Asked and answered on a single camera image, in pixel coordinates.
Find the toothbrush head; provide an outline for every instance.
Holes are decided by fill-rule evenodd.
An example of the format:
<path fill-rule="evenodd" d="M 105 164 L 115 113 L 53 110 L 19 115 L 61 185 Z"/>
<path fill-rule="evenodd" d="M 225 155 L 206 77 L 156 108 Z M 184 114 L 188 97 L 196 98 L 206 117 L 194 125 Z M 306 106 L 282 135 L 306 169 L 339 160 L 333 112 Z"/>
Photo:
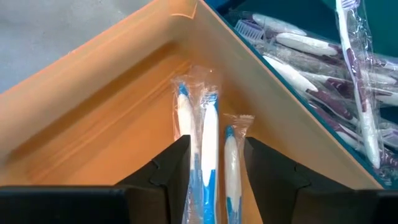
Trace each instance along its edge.
<path fill-rule="evenodd" d="M 343 9 L 356 9 L 360 4 L 361 0 L 340 0 Z"/>
<path fill-rule="evenodd" d="M 263 44 L 264 30 L 257 24 L 249 20 L 240 19 L 236 25 L 235 30 L 239 32 L 250 44 Z"/>

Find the clear plastic packaging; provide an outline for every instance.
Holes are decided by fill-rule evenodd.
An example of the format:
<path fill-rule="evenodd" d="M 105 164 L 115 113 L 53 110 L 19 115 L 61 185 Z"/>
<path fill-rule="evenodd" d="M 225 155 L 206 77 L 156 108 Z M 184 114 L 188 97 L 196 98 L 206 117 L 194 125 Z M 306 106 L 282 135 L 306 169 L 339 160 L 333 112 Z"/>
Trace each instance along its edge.
<path fill-rule="evenodd" d="M 196 120 L 198 112 L 195 111 L 195 103 L 200 98 L 197 91 L 202 83 L 193 80 L 189 75 L 177 77 L 172 81 L 175 84 L 174 139 L 184 134 L 189 134 L 191 137 L 190 179 L 183 223 L 200 223 L 203 204 L 200 174 L 200 124 Z"/>
<path fill-rule="evenodd" d="M 366 157 L 380 167 L 379 149 L 384 146 L 377 128 L 377 103 L 372 91 L 373 54 L 364 4 L 360 0 L 336 0 L 338 27 L 343 55 L 354 85 L 354 98 L 360 120 Z"/>
<path fill-rule="evenodd" d="M 241 224 L 243 205 L 240 163 L 246 132 L 254 116 L 231 114 L 224 116 L 227 120 L 224 145 L 226 211 L 229 224 Z"/>
<path fill-rule="evenodd" d="M 217 199 L 217 181 L 214 180 L 217 180 L 218 170 L 219 77 L 214 70 L 195 65 L 188 73 L 172 80 L 175 87 L 174 138 L 191 135 L 190 181 L 183 223 L 208 220 L 209 196 L 214 202 Z M 210 172 L 208 164 L 214 165 Z M 213 175 L 213 182 L 209 181 L 208 174 Z M 210 185 L 214 192 L 208 190 Z"/>
<path fill-rule="evenodd" d="M 353 116 L 351 111 L 345 105 L 344 101 L 337 100 L 338 97 L 334 96 L 333 92 L 328 91 L 316 80 L 309 80 L 294 67 L 291 67 L 289 64 L 273 57 L 272 55 L 266 54 L 263 57 L 304 98 L 315 100 L 321 103 L 339 118 L 348 123 L 356 125 L 358 122 L 356 117 Z"/>

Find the pile of toothbrushes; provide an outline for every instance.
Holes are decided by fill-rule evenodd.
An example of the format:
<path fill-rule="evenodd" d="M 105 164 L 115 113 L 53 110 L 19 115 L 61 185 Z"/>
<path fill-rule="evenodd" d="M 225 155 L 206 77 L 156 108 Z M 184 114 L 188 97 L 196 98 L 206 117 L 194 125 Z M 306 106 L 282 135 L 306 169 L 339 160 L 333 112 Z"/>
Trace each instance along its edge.
<path fill-rule="evenodd" d="M 219 161 L 219 94 L 220 85 L 212 79 L 214 71 L 194 66 L 175 83 L 175 139 L 191 137 L 190 180 L 183 213 L 183 223 L 217 223 Z M 225 115 L 225 181 L 228 223 L 242 220 L 240 152 L 247 128 L 254 117 Z"/>
<path fill-rule="evenodd" d="M 392 185 L 398 180 L 398 126 L 381 119 L 379 108 L 398 106 L 398 62 L 372 53 L 359 0 L 337 0 L 336 10 L 340 44 L 258 13 L 231 11 L 227 17 L 385 184 Z"/>

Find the purple toothbrush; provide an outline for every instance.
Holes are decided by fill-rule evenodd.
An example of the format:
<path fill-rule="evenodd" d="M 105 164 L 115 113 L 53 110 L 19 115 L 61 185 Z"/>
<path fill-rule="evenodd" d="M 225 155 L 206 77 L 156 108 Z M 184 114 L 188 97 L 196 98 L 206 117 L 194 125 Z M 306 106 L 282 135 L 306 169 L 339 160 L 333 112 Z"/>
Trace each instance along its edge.
<path fill-rule="evenodd" d="M 355 9 L 360 3 L 360 0 L 336 0 L 336 10 L 343 55 L 354 84 L 354 96 L 361 122 L 366 156 L 378 169 L 380 168 L 378 133 L 374 121 L 371 94 L 366 93 L 367 89 L 364 86 L 369 81 L 369 75 L 361 72 L 361 62 L 351 47 L 347 26 L 348 17 L 354 16 Z"/>

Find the gray surface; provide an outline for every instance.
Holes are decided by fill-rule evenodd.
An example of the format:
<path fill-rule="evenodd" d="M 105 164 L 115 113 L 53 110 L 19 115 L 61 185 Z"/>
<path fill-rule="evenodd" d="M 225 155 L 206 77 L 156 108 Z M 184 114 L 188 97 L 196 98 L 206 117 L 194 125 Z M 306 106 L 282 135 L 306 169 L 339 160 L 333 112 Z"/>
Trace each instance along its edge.
<path fill-rule="evenodd" d="M 150 0 L 0 0 L 0 93 Z"/>

